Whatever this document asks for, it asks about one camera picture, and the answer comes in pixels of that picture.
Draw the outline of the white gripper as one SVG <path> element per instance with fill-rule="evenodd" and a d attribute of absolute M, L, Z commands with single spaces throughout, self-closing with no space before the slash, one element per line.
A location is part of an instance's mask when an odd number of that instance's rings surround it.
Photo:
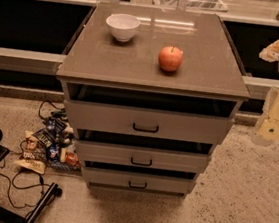
<path fill-rule="evenodd" d="M 279 88 L 272 87 L 267 94 L 260 118 L 251 140 L 254 144 L 269 146 L 279 139 Z"/>

